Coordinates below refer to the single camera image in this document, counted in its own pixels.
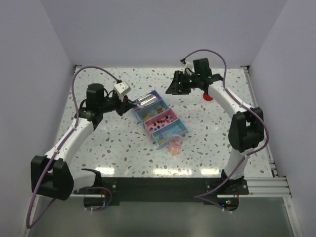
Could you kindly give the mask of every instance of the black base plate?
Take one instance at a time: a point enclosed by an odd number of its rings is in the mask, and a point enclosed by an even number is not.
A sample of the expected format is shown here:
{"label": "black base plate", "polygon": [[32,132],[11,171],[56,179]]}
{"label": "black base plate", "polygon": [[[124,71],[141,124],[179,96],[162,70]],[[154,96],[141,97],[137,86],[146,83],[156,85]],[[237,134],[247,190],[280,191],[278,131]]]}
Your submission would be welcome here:
{"label": "black base plate", "polygon": [[[111,190],[113,194],[111,205],[119,205],[121,201],[202,202],[193,197],[212,190],[222,181],[222,178],[102,178],[104,187]],[[249,194],[246,180],[242,179],[232,187],[223,187],[206,198],[222,205],[226,202],[222,198],[218,199],[217,195],[235,195],[236,193]],[[100,190],[81,189],[75,191],[75,194],[100,194]],[[102,198],[86,197],[84,202],[87,207],[102,205],[102,201]],[[235,207],[238,206],[237,198],[231,201]]]}

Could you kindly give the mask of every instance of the white wall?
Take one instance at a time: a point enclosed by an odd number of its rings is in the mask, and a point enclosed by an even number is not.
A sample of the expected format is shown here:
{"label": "white wall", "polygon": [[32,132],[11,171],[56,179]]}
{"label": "white wall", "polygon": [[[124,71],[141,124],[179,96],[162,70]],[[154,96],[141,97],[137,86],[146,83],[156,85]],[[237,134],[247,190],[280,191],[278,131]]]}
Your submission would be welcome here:
{"label": "white wall", "polygon": [[288,0],[250,76],[305,236],[316,232],[316,1]]}
{"label": "white wall", "polygon": [[30,162],[55,139],[72,65],[39,0],[0,1],[0,32],[0,236],[15,237]]}
{"label": "white wall", "polygon": [[[189,52],[210,48],[234,67],[250,65],[286,0],[41,2],[76,64],[179,66]],[[222,67],[215,56],[200,56]]]}

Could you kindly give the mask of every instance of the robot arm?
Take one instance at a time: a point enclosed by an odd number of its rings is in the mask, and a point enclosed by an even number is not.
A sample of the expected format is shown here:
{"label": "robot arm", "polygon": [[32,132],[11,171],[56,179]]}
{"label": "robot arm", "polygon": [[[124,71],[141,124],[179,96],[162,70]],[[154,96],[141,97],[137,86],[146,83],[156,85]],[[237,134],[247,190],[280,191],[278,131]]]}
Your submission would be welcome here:
{"label": "robot arm", "polygon": [[86,92],[86,100],[79,108],[79,118],[58,143],[44,156],[35,156],[31,162],[32,191],[40,179],[50,159],[54,159],[38,189],[38,194],[66,200],[74,190],[84,187],[102,186],[101,174],[96,170],[82,169],[70,172],[69,165],[86,138],[97,128],[103,114],[115,110],[120,116],[135,105],[127,97],[130,91],[127,83],[119,81],[114,85],[112,97],[104,95],[101,84],[91,84]]}
{"label": "robot arm", "polygon": [[232,151],[228,164],[222,172],[222,177],[227,178],[233,173],[230,177],[231,180],[242,180],[248,157],[241,165],[238,166],[238,164],[264,139],[264,128],[258,119],[247,109],[237,104],[232,96],[261,119],[263,119],[262,110],[259,107],[251,108],[229,88],[224,88],[223,78],[219,74],[212,75],[207,58],[197,59],[193,61],[193,64],[187,62],[183,72],[175,71],[173,81],[166,94],[189,94],[192,88],[199,88],[213,97],[232,119],[229,130]]}

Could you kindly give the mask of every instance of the toy box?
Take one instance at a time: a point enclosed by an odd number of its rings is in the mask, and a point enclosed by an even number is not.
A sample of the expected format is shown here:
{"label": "toy box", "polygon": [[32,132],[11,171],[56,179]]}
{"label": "toy box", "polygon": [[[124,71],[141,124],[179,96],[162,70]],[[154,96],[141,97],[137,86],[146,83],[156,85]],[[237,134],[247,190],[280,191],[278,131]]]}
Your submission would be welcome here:
{"label": "toy box", "polygon": [[135,107],[132,112],[160,149],[169,144],[172,135],[184,136],[188,130],[157,91],[154,90],[149,94],[155,95],[158,101],[142,109]]}

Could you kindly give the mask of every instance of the terrazzo surface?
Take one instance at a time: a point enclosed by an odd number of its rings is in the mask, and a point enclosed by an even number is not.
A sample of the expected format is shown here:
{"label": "terrazzo surface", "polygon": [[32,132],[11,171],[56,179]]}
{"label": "terrazzo surface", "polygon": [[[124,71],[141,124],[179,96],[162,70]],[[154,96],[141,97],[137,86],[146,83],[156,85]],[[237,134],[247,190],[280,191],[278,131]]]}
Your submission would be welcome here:
{"label": "terrazzo surface", "polygon": [[[167,147],[158,150],[131,111],[122,117],[116,112],[104,114],[97,129],[86,139],[73,158],[70,170],[97,169],[102,176],[114,177],[219,177],[228,162],[230,118],[216,101],[205,101],[202,91],[190,95],[166,95],[177,68],[107,68],[132,88],[131,100],[157,90],[167,105],[188,128],[183,151],[173,156]],[[212,69],[223,74],[222,69]],[[75,81],[78,103],[85,98],[87,86],[101,83],[110,91],[114,80],[96,69],[82,71]],[[228,86],[244,102],[252,104],[242,69],[229,69]],[[74,119],[71,93],[58,132],[58,139]],[[250,157],[245,177],[272,177],[266,149]]]}

